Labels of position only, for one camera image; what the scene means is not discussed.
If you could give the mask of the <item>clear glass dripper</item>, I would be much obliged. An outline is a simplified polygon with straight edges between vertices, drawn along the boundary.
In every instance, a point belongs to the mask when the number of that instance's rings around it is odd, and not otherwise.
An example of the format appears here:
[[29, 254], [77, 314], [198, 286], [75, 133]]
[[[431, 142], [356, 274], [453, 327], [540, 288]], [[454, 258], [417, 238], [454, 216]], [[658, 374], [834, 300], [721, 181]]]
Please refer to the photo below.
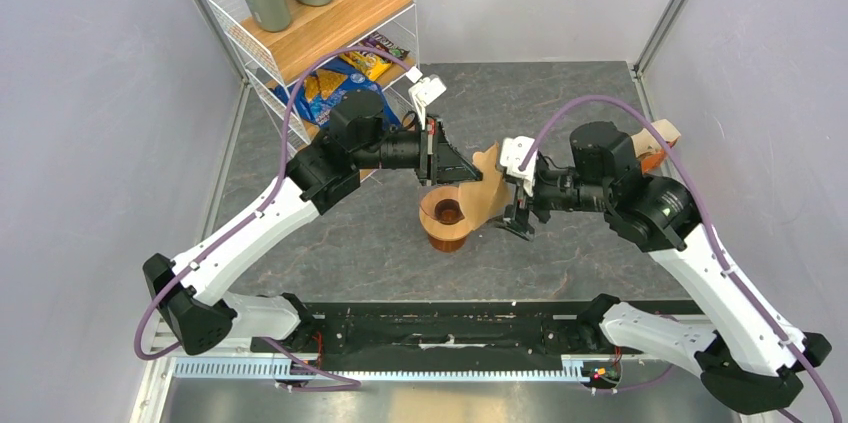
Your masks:
[[433, 221], [455, 225], [465, 218], [459, 203], [458, 185], [427, 187], [420, 194], [419, 209]]

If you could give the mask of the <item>brown paper coffee filter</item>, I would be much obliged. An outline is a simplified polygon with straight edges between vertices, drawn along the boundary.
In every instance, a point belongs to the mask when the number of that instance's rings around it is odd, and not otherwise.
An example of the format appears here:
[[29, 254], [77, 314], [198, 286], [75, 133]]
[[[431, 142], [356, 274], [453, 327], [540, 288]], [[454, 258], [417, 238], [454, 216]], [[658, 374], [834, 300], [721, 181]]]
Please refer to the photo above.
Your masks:
[[458, 187], [459, 206], [471, 231], [501, 214], [505, 205], [511, 201], [510, 189], [497, 167], [499, 152], [498, 143], [485, 151], [476, 152], [472, 163], [481, 172], [482, 179], [464, 182]]

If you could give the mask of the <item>wooden ring dripper holder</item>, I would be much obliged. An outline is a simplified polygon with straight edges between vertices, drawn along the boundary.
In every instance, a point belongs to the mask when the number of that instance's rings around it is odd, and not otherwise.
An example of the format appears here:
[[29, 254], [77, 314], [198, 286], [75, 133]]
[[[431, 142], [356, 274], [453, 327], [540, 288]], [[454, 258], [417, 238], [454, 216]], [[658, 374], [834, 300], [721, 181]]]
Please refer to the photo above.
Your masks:
[[[437, 206], [445, 200], [455, 216], [450, 223], [437, 216]], [[470, 220], [459, 207], [459, 188], [455, 185], [425, 188], [419, 198], [419, 221], [429, 236], [441, 241], [458, 241], [473, 232]]]

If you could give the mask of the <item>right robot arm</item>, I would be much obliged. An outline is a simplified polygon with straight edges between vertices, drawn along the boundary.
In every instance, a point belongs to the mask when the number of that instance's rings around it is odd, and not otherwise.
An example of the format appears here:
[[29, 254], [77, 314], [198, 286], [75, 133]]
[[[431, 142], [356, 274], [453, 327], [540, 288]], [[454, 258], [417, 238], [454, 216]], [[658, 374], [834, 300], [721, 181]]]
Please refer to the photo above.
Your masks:
[[733, 263], [692, 193], [679, 181], [645, 173], [630, 135], [590, 122], [569, 138], [574, 163], [558, 167], [529, 137], [507, 138], [497, 166], [515, 186], [503, 215], [511, 233], [530, 239], [530, 218], [555, 211], [598, 212], [620, 238], [668, 271], [707, 318], [686, 324], [601, 294], [577, 317], [588, 351], [624, 347], [658, 357], [697, 377], [726, 407], [745, 415], [788, 408], [803, 388], [800, 373], [831, 351], [825, 336], [781, 319]]

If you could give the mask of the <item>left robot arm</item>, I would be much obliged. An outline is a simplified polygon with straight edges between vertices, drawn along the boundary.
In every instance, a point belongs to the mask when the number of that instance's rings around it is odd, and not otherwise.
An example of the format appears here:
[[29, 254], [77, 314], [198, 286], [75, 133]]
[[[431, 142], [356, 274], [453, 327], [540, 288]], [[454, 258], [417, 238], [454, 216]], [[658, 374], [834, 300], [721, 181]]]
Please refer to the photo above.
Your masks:
[[194, 248], [144, 263], [154, 307], [177, 347], [198, 355], [228, 337], [269, 337], [290, 351], [307, 348], [314, 326], [295, 296], [246, 296], [230, 288], [276, 244], [356, 191], [361, 171], [370, 169], [410, 169], [423, 186], [483, 177], [448, 142], [440, 118], [410, 129], [394, 126], [376, 92], [346, 94], [328, 125], [247, 208]]

